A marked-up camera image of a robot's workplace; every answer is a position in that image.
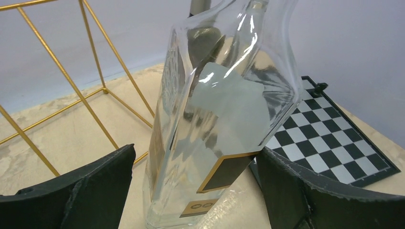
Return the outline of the clear bottle black cap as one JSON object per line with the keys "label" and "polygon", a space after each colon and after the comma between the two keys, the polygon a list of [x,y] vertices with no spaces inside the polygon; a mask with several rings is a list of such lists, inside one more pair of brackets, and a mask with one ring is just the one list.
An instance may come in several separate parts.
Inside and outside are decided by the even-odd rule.
{"label": "clear bottle black cap", "polygon": [[[223,0],[175,23],[143,183],[148,229],[198,224],[302,100],[290,45],[295,0]],[[221,32],[197,67],[187,32]]]}

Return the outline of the dark green wine bottle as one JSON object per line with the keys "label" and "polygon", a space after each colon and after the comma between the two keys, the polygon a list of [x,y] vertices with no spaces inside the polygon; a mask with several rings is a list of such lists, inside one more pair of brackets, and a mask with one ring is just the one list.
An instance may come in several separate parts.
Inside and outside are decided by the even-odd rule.
{"label": "dark green wine bottle", "polygon": [[[205,12],[211,8],[211,0],[192,0],[189,17]],[[189,58],[193,68],[204,59],[213,48],[214,44],[220,39],[221,32],[213,27],[213,23],[203,22],[196,28],[187,32]]]}

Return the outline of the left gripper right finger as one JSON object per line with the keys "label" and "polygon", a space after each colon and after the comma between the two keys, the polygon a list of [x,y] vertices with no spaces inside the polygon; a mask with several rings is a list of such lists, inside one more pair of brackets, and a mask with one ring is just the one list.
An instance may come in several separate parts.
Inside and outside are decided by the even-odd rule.
{"label": "left gripper right finger", "polygon": [[258,178],[273,229],[402,229],[405,198],[328,178],[264,148]]}

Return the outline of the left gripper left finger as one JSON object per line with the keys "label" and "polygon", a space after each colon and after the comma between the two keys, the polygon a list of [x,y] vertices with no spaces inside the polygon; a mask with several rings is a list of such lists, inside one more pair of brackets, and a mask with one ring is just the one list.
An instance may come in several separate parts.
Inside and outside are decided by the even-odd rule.
{"label": "left gripper left finger", "polygon": [[136,152],[132,144],[66,174],[0,197],[3,229],[116,229]]}

